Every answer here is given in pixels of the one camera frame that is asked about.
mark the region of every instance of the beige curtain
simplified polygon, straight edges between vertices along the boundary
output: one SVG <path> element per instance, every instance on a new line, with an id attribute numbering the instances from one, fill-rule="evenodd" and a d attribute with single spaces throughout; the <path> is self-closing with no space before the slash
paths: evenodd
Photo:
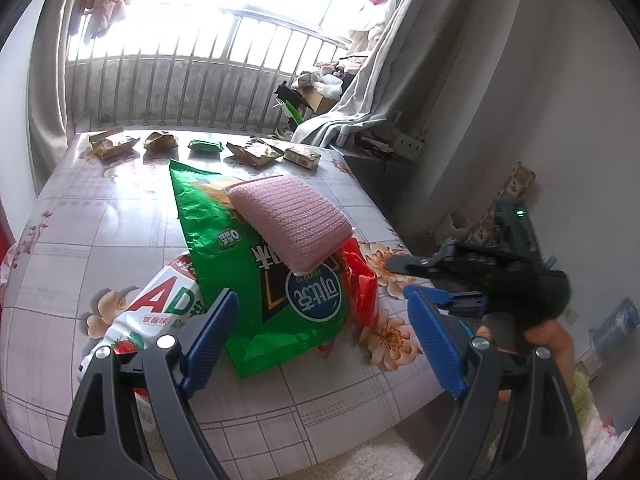
<path id="1" fill-rule="evenodd" d="M 72 6 L 73 0 L 45 0 L 33 38 L 27 114 L 31 171 L 37 193 L 67 147 L 65 56 Z"/>

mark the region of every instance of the pink sponge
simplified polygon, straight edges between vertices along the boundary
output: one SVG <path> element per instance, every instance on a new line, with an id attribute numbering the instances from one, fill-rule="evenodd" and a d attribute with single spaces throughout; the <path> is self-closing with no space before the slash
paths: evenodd
<path id="1" fill-rule="evenodd" d="M 325 197 L 295 176 L 268 176 L 226 188 L 238 211 L 295 275 L 312 272 L 353 234 Z"/>

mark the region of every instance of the small green packet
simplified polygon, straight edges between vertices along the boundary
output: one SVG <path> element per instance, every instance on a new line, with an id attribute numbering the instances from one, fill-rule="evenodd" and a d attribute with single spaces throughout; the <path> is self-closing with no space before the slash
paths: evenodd
<path id="1" fill-rule="evenodd" d="M 189 143 L 189 149 L 199 153 L 220 153 L 224 150 L 221 142 L 216 140 L 194 139 Z"/>
<path id="2" fill-rule="evenodd" d="M 294 276 L 232 208 L 224 189 L 238 179 L 175 160 L 169 172 L 202 297 L 211 304 L 225 287 L 238 295 L 238 323 L 226 350 L 241 378 L 338 335 L 348 312 L 342 251 Z"/>

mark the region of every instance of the gray curtain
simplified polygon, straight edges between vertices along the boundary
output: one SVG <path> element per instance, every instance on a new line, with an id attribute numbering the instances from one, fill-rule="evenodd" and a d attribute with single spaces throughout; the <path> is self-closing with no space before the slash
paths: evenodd
<path id="1" fill-rule="evenodd" d="M 27 95 L 31 171 L 40 193 L 67 147 L 66 38 L 73 0 L 45 0 L 31 49 Z"/>
<path id="2" fill-rule="evenodd" d="M 292 142 L 325 148 L 335 139 L 371 128 L 401 111 L 402 97 L 414 86 L 459 1 L 402 0 L 340 102 L 328 113 L 300 124 Z"/>

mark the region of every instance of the cardboard box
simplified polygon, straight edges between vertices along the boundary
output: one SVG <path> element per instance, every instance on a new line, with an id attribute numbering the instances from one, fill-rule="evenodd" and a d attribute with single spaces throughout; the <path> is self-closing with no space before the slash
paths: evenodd
<path id="1" fill-rule="evenodd" d="M 302 94 L 302 97 L 305 98 L 306 103 L 316 114 L 327 113 L 338 102 L 333 99 L 322 97 L 318 90 L 311 87 L 301 88 L 300 93 Z"/>

